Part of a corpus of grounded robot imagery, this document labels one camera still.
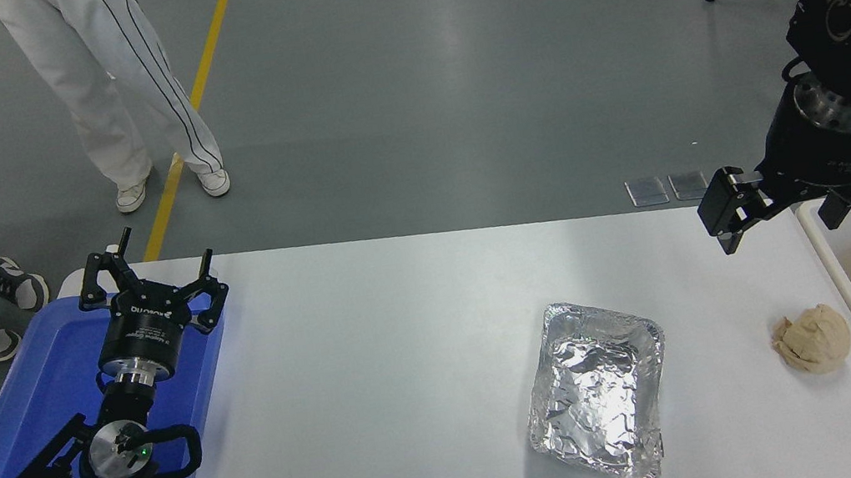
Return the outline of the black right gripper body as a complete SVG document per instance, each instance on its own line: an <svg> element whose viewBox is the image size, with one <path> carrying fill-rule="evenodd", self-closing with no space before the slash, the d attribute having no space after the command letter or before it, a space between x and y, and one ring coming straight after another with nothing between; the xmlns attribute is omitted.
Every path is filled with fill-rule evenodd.
<svg viewBox="0 0 851 478"><path fill-rule="evenodd" d="M827 197L851 183L851 104L810 99L777 106L756 170L775 202Z"/></svg>

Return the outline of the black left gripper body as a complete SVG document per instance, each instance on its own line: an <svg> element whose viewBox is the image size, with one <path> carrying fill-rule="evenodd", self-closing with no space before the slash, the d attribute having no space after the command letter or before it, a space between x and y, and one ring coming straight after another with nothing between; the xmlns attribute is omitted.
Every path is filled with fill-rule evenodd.
<svg viewBox="0 0 851 478"><path fill-rule="evenodd" d="M135 359L164 371L178 368L184 326L192 316L178 291L173 285L147 284L111 298L109 328L98 360L102 372L114 377Z"/></svg>

